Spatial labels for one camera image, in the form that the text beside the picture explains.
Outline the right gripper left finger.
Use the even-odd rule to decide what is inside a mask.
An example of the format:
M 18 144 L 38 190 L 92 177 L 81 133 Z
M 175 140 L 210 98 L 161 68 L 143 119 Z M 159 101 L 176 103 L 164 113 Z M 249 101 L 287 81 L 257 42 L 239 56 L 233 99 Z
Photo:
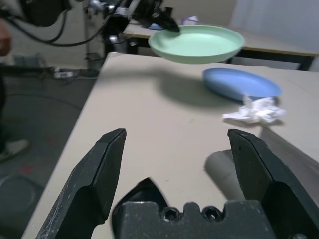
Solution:
M 127 132 L 103 135 L 74 167 L 44 221 L 38 239 L 89 239 L 109 216 Z

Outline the bystander hand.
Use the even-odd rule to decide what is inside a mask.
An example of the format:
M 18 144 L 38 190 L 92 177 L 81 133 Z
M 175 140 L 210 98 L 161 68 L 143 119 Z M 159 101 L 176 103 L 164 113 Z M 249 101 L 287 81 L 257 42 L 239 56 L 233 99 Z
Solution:
M 0 20 L 0 56 L 7 56 L 11 51 L 11 34 L 5 26 L 4 21 Z

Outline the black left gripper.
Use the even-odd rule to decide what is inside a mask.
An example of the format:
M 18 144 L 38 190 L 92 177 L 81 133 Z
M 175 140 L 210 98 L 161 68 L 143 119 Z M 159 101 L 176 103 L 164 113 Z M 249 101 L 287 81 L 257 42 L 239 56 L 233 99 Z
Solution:
M 137 21 L 142 27 L 151 27 L 155 23 L 165 30 L 180 32 L 175 20 L 162 10 L 162 3 L 162 0 L 139 1 L 133 11 L 132 19 Z

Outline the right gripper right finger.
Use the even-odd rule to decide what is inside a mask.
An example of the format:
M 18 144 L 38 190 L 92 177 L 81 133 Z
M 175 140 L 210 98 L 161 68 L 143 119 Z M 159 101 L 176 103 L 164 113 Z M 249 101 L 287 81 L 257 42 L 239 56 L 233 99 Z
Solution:
M 319 208 L 297 177 L 253 134 L 227 133 L 244 197 L 256 200 L 279 239 L 317 239 Z

